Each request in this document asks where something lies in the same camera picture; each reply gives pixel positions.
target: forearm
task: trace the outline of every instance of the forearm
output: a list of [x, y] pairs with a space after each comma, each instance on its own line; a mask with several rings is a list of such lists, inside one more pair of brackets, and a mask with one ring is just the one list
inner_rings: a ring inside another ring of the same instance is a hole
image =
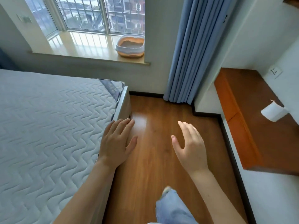
[[113, 170], [97, 162], [86, 182], [63, 208], [54, 224], [89, 224], [98, 203], [98, 196], [112, 173]]
[[200, 192], [215, 224], [245, 224], [245, 221], [234, 208], [209, 170], [197, 172], [190, 176]]

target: mattress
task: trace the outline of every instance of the mattress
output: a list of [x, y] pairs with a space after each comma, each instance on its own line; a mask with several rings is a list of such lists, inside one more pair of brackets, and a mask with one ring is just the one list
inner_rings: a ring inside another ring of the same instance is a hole
[[124, 83], [0, 70], [0, 223], [52, 223], [88, 177]]

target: wooden floor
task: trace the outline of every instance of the wooden floor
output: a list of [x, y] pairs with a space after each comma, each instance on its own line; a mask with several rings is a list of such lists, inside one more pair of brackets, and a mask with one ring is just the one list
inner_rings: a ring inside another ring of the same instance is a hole
[[155, 202], [170, 185], [177, 190], [200, 224], [213, 223], [189, 175], [182, 168], [171, 145], [176, 135], [184, 138], [177, 122], [193, 124], [202, 135], [209, 169], [240, 215], [246, 220], [241, 196], [216, 118], [195, 117], [189, 105], [172, 104], [160, 98], [131, 96], [133, 133], [138, 144], [126, 162], [116, 170], [103, 224], [145, 224], [157, 222]]

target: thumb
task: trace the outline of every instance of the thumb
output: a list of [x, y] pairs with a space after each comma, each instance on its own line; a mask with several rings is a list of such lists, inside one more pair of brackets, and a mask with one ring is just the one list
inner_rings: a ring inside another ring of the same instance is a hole
[[171, 143], [172, 143], [172, 146], [174, 148], [176, 155], [179, 156], [181, 154], [182, 148], [181, 148], [176, 136], [174, 136], [174, 135], [171, 136]]
[[132, 137], [132, 139], [131, 139], [129, 145], [126, 147], [126, 151], [125, 151], [125, 153], [126, 153], [127, 156], [128, 156], [128, 155], [134, 150], [134, 148], [136, 147], [136, 145], [137, 145], [137, 138], [138, 138], [137, 136]]

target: toilet paper roll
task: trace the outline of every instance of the toilet paper roll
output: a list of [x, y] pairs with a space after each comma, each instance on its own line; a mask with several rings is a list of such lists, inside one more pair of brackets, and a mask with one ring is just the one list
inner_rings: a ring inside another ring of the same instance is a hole
[[272, 122], [276, 122], [277, 120], [284, 117], [288, 113], [288, 110], [286, 108], [276, 104], [275, 101], [272, 101], [271, 104], [269, 104], [267, 107], [265, 107], [263, 110], [261, 110], [261, 113], [268, 120], [270, 120]]

